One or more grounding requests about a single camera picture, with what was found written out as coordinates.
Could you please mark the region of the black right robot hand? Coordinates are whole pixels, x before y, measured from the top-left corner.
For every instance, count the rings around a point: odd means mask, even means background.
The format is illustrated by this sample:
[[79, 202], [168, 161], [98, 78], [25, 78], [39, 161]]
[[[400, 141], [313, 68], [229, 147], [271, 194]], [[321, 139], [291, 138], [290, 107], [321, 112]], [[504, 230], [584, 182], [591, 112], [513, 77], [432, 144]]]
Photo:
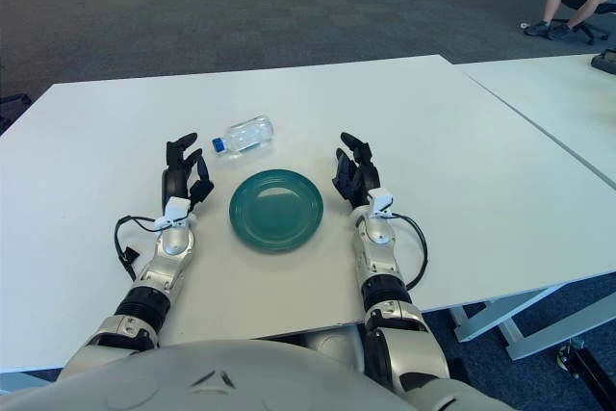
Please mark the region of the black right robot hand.
[[332, 183], [342, 198], [356, 209], [369, 204], [369, 191], [380, 187], [380, 179], [367, 142], [347, 132], [341, 133], [341, 141], [352, 152], [353, 158], [349, 158], [343, 149], [336, 149], [337, 171]]

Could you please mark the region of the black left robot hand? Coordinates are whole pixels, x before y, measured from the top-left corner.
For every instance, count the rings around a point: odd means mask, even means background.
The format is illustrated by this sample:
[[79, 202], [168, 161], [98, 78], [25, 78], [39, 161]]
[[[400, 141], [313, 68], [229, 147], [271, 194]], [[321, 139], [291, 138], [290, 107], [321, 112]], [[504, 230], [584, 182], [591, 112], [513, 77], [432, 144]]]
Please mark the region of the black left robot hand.
[[167, 142], [167, 167], [162, 174], [162, 208], [172, 197], [188, 199], [190, 213], [203, 202], [214, 189], [202, 149], [198, 148], [188, 157], [185, 151], [197, 140], [196, 133], [189, 133], [177, 141]]

